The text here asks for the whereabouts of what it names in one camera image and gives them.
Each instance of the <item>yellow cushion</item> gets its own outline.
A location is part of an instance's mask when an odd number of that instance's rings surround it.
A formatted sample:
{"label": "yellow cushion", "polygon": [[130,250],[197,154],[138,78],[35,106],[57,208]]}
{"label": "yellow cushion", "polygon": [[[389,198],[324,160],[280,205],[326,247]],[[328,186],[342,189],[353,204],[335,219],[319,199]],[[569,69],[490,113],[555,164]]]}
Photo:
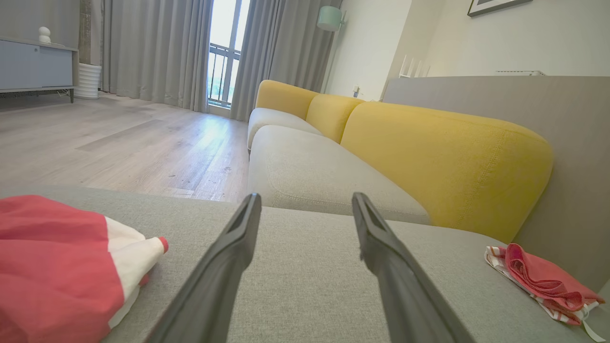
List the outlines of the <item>yellow cushion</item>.
{"label": "yellow cushion", "polygon": [[278,81],[264,80],[259,85],[255,107],[280,110],[305,120],[309,103],[318,94]]}
{"label": "yellow cushion", "polygon": [[363,103],[341,145],[428,212],[433,225],[510,242],[547,185],[553,152],[506,121],[420,107]]}
{"label": "yellow cushion", "polygon": [[335,142],[341,142],[347,118],[362,100],[347,96],[320,94],[309,104],[306,121]]}

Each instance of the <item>cabinet door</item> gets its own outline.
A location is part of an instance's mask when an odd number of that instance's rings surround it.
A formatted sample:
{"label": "cabinet door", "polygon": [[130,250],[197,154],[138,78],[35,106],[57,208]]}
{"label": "cabinet door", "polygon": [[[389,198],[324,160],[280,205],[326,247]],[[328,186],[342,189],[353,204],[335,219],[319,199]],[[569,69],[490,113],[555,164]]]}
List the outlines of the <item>cabinet door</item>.
{"label": "cabinet door", "polygon": [[40,47],[0,40],[0,89],[40,87]]}
{"label": "cabinet door", "polygon": [[40,47],[40,82],[42,87],[72,85],[72,51]]}

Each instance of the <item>balcony railing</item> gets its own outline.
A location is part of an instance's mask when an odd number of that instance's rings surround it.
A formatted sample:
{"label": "balcony railing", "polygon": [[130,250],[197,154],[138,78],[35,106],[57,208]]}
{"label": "balcony railing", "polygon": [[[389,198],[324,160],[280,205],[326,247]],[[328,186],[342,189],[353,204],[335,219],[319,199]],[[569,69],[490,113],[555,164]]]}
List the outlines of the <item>balcony railing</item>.
{"label": "balcony railing", "polygon": [[237,78],[240,51],[211,43],[209,57],[208,100],[212,104],[230,107]]}

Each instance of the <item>white figurine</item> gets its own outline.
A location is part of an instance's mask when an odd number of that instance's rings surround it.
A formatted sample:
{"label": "white figurine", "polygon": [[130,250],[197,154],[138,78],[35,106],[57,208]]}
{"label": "white figurine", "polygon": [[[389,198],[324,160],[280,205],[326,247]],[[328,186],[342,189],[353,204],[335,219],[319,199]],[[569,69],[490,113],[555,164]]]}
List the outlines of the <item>white figurine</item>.
{"label": "white figurine", "polygon": [[42,26],[41,28],[38,29],[38,41],[40,43],[46,43],[46,44],[51,44],[51,30],[47,29],[46,27]]}

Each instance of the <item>cabinet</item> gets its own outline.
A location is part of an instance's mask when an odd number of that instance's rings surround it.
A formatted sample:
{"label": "cabinet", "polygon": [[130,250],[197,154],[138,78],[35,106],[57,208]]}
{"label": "cabinet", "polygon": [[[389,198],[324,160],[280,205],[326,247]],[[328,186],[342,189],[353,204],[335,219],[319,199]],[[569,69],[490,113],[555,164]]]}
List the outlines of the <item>cabinet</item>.
{"label": "cabinet", "polygon": [[70,89],[78,85],[78,50],[0,37],[0,93]]}

